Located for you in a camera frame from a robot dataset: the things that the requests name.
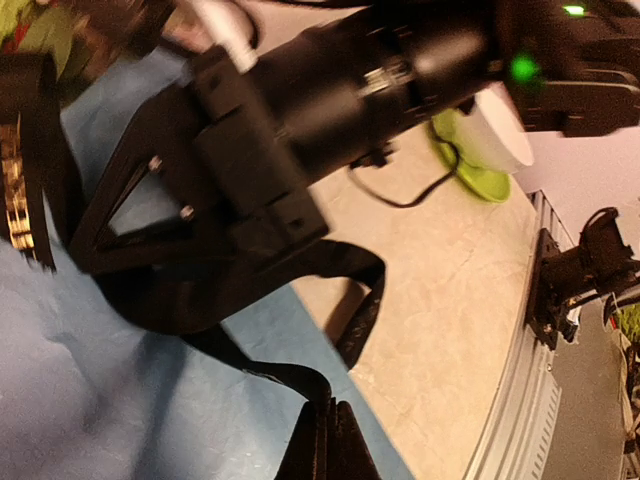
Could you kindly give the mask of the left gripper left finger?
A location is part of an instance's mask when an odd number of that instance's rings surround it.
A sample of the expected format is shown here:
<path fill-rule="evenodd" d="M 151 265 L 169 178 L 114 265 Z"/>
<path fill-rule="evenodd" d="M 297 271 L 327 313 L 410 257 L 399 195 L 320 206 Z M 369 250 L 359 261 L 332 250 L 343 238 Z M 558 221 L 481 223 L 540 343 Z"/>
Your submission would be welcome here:
<path fill-rule="evenodd" d="M 306 402 L 296 421 L 275 480 L 328 478 L 328 411 Z"/>

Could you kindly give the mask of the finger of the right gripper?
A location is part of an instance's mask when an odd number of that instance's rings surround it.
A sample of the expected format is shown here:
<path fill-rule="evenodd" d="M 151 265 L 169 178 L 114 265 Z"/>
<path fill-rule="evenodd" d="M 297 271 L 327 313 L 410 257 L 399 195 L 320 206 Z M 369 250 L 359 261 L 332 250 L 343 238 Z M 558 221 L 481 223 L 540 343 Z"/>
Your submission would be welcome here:
<path fill-rule="evenodd" d="M 248 259 L 196 261 L 100 275 L 109 304 L 146 330 L 185 335 L 214 327 L 290 282 L 306 277 L 349 278 L 370 289 L 347 320 L 345 335 L 366 335 L 377 320 L 385 288 L 385 262 L 370 250 L 320 240 L 284 261 L 259 268 Z"/>
<path fill-rule="evenodd" d="M 236 256 L 222 196 L 194 146 L 208 124 L 186 87 L 172 85 L 140 106 L 69 246 L 81 270 L 105 274 Z"/>

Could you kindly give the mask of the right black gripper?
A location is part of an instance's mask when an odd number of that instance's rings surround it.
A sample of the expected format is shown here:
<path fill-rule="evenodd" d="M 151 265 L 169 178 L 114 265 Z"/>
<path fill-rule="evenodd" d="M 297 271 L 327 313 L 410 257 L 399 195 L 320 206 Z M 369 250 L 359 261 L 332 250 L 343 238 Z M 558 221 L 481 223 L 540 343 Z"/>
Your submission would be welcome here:
<path fill-rule="evenodd" d="M 311 181 L 383 162 L 397 135 L 502 83 L 524 130 L 598 138 L 639 123 L 629 1 L 353 1 L 245 73 Z"/>

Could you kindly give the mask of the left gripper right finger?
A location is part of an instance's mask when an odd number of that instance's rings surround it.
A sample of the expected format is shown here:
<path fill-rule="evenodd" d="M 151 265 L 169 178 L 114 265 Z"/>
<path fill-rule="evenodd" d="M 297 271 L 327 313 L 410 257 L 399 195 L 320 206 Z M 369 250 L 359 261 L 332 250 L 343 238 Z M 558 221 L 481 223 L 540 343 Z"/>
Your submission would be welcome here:
<path fill-rule="evenodd" d="M 381 480 L 348 402 L 332 400 L 327 441 L 328 479 Z"/>

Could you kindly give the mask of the blue wrapping paper sheet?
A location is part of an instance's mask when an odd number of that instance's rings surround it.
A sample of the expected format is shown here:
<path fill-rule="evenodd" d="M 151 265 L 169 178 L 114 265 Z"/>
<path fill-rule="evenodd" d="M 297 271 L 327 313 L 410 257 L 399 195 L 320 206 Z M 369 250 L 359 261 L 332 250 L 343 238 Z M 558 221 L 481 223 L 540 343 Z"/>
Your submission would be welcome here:
<path fill-rule="evenodd" d="M 161 49 L 122 60 L 63 111 L 89 195 L 135 109 L 183 71 Z M 304 399 L 128 324 L 52 237 L 55 273 L 1 240 L 1 479 L 273 479 Z M 413 479 L 291 287 L 224 326 L 254 358 L 322 372 L 382 478 Z"/>

